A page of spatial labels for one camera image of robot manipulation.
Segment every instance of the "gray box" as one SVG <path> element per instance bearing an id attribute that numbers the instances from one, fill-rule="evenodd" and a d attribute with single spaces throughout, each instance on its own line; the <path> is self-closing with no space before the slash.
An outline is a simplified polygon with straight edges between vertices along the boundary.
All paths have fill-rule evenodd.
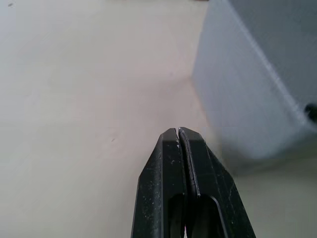
<path id="1" fill-rule="evenodd" d="M 317 1 L 211 0 L 193 81 L 233 172 L 317 146 Z"/>

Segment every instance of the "gray plastic container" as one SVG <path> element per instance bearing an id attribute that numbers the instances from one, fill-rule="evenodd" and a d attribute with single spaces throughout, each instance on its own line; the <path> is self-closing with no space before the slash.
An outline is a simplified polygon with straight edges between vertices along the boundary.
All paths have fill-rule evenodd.
<path id="1" fill-rule="evenodd" d="M 317 146 L 317 1 L 211 0 L 193 81 L 232 172 Z"/>

